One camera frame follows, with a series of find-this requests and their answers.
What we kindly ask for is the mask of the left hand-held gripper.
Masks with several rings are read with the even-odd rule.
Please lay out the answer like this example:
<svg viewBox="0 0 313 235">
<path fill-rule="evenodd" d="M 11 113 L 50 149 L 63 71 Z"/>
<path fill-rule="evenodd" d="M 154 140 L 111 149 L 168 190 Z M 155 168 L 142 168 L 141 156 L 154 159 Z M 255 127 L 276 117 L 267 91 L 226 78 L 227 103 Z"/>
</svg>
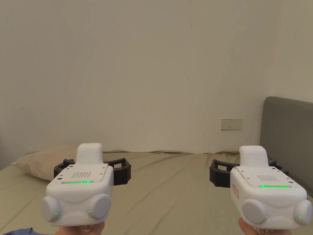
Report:
<svg viewBox="0 0 313 235">
<path fill-rule="evenodd" d="M 88 226 L 105 221 L 112 206 L 112 187 L 131 179 L 125 159 L 103 161 L 99 143 L 79 145 L 76 160 L 54 167 L 54 179 L 42 200 L 43 218 L 52 226 Z"/>
</svg>

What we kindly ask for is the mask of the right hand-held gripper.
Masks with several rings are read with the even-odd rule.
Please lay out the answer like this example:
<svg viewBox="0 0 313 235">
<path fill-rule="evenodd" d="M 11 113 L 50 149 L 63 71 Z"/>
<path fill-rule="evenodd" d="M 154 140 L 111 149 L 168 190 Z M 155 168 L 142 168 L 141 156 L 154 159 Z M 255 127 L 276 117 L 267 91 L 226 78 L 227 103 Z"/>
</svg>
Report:
<svg viewBox="0 0 313 235">
<path fill-rule="evenodd" d="M 240 164 L 212 160 L 209 180 L 230 188 L 243 220 L 257 229 L 291 230 L 309 225 L 312 204 L 289 171 L 267 158 L 261 146 L 242 146 Z"/>
</svg>

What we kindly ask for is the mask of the person's right hand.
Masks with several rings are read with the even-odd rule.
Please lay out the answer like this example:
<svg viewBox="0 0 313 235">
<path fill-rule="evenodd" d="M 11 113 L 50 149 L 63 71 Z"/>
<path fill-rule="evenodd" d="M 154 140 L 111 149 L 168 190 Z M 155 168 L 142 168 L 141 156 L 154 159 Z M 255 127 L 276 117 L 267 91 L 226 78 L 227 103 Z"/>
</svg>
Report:
<svg viewBox="0 0 313 235">
<path fill-rule="evenodd" d="M 247 224 L 242 218 L 238 220 L 240 229 L 245 235 L 259 235 L 258 232 L 249 224 Z"/>
</svg>

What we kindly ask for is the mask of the person's left hand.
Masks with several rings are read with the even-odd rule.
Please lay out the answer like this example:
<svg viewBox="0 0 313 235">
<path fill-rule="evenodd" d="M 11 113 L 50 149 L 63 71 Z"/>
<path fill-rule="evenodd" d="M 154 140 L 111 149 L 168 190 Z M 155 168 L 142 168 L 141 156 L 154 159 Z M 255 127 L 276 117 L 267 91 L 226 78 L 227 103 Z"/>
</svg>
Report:
<svg viewBox="0 0 313 235">
<path fill-rule="evenodd" d="M 105 222 L 94 225 L 89 232 L 85 232 L 76 226 L 59 227 L 55 235 L 101 235 Z"/>
</svg>

